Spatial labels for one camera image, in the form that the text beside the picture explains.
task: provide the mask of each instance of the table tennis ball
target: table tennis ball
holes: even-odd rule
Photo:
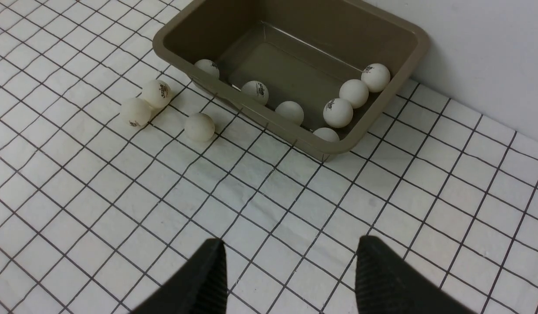
[[[285,117],[285,119],[290,120],[295,125],[301,125],[303,122],[302,107],[296,102],[285,101],[275,109],[275,112]]]
[[[172,98],[170,87],[162,80],[155,79],[143,86],[141,98],[154,109],[163,109]]]
[[[241,92],[252,97],[255,101],[261,103],[261,105],[267,105],[269,100],[269,90],[265,84],[258,82],[257,80],[251,80],[242,86]]]
[[[207,59],[201,59],[195,62],[195,66],[211,74],[212,76],[219,78],[219,67],[217,66],[217,64],[215,64],[215,62]]]
[[[151,119],[151,107],[143,99],[126,99],[122,102],[120,117],[131,126],[143,127]]]
[[[326,140],[327,142],[338,142],[341,139],[339,139],[339,135],[337,135],[337,132],[333,131],[332,129],[329,129],[328,127],[321,127],[313,132],[318,137],[321,137],[322,139]]]
[[[205,113],[196,113],[186,119],[184,133],[197,142],[207,142],[215,134],[215,123]]]
[[[385,89],[391,80],[391,73],[385,65],[374,63],[362,71],[361,80],[371,93],[379,93]]]
[[[323,108],[323,119],[331,127],[347,126],[353,116],[351,103],[341,98],[335,98]]]
[[[344,82],[339,91],[339,98],[345,99],[353,109],[360,108],[368,101],[368,87],[359,79]]]

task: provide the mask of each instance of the white wall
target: white wall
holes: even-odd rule
[[[415,78],[538,141],[538,0],[366,0],[424,28]]]

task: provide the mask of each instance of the ping pong ball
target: ping pong ball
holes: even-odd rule
[[[379,93],[385,89],[391,80],[391,73],[385,65],[374,63],[362,71],[361,80],[371,93]]]
[[[325,122],[335,128],[347,126],[353,116],[351,103],[341,98],[335,98],[328,102],[323,108],[323,119]]]
[[[143,99],[126,99],[122,102],[120,117],[131,126],[143,127],[151,119],[151,107]]]
[[[368,101],[368,87],[359,79],[344,82],[339,91],[339,98],[351,103],[353,109],[358,109]]]
[[[205,113],[196,113],[186,119],[184,133],[193,141],[207,142],[215,134],[215,123]]]
[[[220,75],[219,67],[217,66],[217,64],[215,64],[215,62],[211,60],[207,60],[207,59],[201,59],[195,62],[195,66],[211,74],[212,76],[219,78],[219,75]]]
[[[155,79],[145,84],[141,91],[141,98],[154,109],[163,109],[170,102],[171,92],[168,84]]]
[[[302,107],[296,102],[285,101],[275,109],[275,112],[285,117],[285,119],[290,120],[295,125],[301,125],[303,122]]]
[[[321,127],[313,132],[318,137],[321,137],[322,139],[326,140],[327,142],[338,142],[340,141],[339,135],[337,135],[337,132],[333,131],[332,129],[329,129],[328,127]]]
[[[241,92],[252,97],[255,101],[261,103],[261,105],[267,105],[269,100],[269,90],[265,84],[258,82],[257,80],[251,80],[242,86]]]

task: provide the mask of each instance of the brown plastic bin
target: brown plastic bin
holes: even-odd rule
[[[156,54],[196,84],[322,161],[360,141],[429,45],[421,28],[362,0],[193,0],[153,40]],[[220,79],[194,66],[201,59],[217,63]],[[372,63],[391,71],[387,88],[335,129],[341,141],[313,135],[327,126],[323,107],[341,84]],[[250,80],[267,85],[267,106],[235,88]],[[273,111],[288,100],[303,107],[302,127]]]

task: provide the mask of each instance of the grid pattern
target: grid pattern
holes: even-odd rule
[[[0,0],[0,313],[127,313],[208,237],[229,313],[355,312],[363,234],[478,313],[538,312],[538,143],[410,80],[318,163],[154,54],[188,2]],[[155,78],[170,105],[121,123]]]

